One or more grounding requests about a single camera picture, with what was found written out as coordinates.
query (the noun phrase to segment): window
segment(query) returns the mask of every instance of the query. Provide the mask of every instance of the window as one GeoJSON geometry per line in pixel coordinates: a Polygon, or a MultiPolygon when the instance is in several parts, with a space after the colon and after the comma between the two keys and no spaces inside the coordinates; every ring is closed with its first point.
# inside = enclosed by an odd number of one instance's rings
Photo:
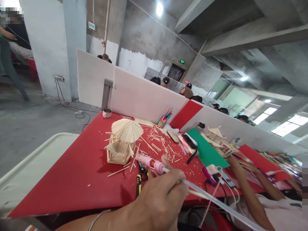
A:
{"type": "Polygon", "coordinates": [[[275,133],[275,134],[283,137],[283,136],[289,134],[291,131],[294,131],[295,129],[304,125],[307,122],[308,122],[307,117],[295,115],[291,119],[289,119],[287,122],[284,122],[282,125],[280,125],[276,129],[274,129],[272,131],[272,133],[275,133]]]}
{"type": "Polygon", "coordinates": [[[253,122],[258,125],[263,120],[265,120],[267,117],[269,117],[271,114],[273,114],[276,110],[277,110],[276,108],[269,107],[258,118],[256,118],[253,122]]]}

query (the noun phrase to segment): white tray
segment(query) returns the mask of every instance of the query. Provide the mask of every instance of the white tray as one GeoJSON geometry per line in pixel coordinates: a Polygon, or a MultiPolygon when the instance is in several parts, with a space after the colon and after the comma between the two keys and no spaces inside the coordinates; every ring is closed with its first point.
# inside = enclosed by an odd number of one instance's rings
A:
{"type": "Polygon", "coordinates": [[[53,135],[0,179],[0,218],[7,218],[78,136],[53,135]]]}

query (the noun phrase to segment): door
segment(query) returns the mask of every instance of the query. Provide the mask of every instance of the door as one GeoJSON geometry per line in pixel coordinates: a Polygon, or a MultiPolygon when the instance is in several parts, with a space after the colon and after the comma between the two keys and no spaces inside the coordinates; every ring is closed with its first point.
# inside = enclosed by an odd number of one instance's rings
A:
{"type": "Polygon", "coordinates": [[[184,74],[185,70],[180,68],[179,66],[172,64],[170,71],[168,73],[168,77],[172,78],[176,81],[180,81],[182,75],[184,74]]]}

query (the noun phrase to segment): small cup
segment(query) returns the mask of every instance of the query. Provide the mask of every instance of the small cup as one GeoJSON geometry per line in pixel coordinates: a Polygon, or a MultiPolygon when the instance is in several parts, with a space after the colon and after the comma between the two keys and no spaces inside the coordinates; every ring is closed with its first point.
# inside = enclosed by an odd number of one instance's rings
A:
{"type": "Polygon", "coordinates": [[[103,117],[104,118],[110,118],[111,117],[111,113],[112,113],[112,110],[108,109],[108,108],[105,108],[103,110],[103,117]]]}

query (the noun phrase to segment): electrical outlet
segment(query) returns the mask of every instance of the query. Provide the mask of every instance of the electrical outlet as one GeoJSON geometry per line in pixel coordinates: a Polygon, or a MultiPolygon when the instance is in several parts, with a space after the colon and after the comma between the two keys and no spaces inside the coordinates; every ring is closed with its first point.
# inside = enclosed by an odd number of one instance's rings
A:
{"type": "Polygon", "coordinates": [[[64,82],[64,78],[62,76],[55,75],[55,79],[58,81],[64,82]]]}
{"type": "Polygon", "coordinates": [[[89,22],[89,23],[88,23],[88,26],[89,26],[89,29],[95,30],[95,24],[89,22]]]}

